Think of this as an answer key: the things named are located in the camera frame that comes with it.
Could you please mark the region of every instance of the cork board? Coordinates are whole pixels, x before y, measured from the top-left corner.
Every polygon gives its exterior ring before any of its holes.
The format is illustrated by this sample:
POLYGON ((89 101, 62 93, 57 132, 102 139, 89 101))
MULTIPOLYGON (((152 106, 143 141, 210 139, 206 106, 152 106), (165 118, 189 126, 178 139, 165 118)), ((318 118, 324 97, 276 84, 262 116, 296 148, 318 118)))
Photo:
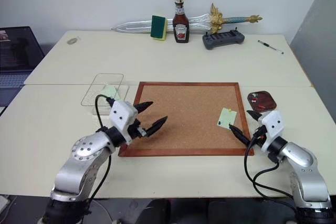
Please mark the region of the cork board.
POLYGON ((249 136, 238 83, 140 82, 134 104, 145 101, 154 103, 138 115, 142 127, 168 119, 151 137, 122 146, 119 156, 244 155, 245 145, 217 126, 222 108, 232 109, 234 125, 249 136))

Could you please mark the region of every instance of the table surface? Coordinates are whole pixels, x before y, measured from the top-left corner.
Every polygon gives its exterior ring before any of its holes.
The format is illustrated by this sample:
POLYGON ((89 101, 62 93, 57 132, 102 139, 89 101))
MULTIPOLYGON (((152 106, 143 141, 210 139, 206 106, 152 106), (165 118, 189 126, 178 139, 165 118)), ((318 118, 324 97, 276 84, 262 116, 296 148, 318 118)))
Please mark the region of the table surface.
MULTIPOLYGON (((27 85, 0 117, 0 194, 48 196, 56 174, 73 143, 93 133, 96 117, 80 104, 88 85, 27 85)), ((130 86, 132 102, 138 86, 130 86)), ((312 150, 329 192, 336 194, 333 172, 336 125, 312 87, 240 87, 245 110, 247 95, 267 90, 278 104, 283 138, 312 150)), ((256 122, 248 115, 252 132, 256 122)), ((245 177, 242 156, 181 156, 120 158, 98 197, 248 197, 257 196, 245 177)), ((251 174, 273 166, 259 148, 249 157, 251 174)), ((106 164, 99 170, 97 182, 106 164)), ((287 165, 263 175, 261 182, 290 191, 287 165)))
POLYGON ((202 35, 178 44, 149 34, 68 31, 30 74, 25 84, 90 84, 98 73, 122 73, 124 83, 139 81, 239 82, 241 86, 307 87, 283 35, 246 35, 243 44, 205 49, 202 35), (71 38, 78 41, 67 44, 71 38), (284 55, 258 43, 269 43, 284 55))

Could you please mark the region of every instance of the laptop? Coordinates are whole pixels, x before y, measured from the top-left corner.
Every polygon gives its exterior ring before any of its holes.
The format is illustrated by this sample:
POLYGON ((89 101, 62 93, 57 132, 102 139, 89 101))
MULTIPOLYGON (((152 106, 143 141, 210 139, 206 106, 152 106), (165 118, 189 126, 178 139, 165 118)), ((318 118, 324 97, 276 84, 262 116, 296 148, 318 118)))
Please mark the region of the laptop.
POLYGON ((44 54, 29 26, 0 28, 0 106, 8 106, 44 54))

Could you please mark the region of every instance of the laptop keyboard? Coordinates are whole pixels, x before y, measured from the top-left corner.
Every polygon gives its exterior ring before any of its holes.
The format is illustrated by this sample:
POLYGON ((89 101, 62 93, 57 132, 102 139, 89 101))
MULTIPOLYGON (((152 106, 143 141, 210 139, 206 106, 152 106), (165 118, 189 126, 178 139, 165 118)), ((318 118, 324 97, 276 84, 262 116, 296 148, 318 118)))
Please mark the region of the laptop keyboard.
POLYGON ((4 74, 0 76, 0 89, 19 88, 29 74, 4 74))

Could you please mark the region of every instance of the sponge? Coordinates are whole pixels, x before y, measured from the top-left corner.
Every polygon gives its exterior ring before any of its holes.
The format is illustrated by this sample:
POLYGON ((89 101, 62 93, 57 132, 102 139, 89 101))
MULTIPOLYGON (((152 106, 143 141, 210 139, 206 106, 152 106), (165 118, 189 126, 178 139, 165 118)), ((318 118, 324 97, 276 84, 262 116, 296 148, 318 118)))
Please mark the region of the sponge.
POLYGON ((165 40, 167 33, 167 20, 165 17, 152 16, 151 37, 153 39, 165 40))

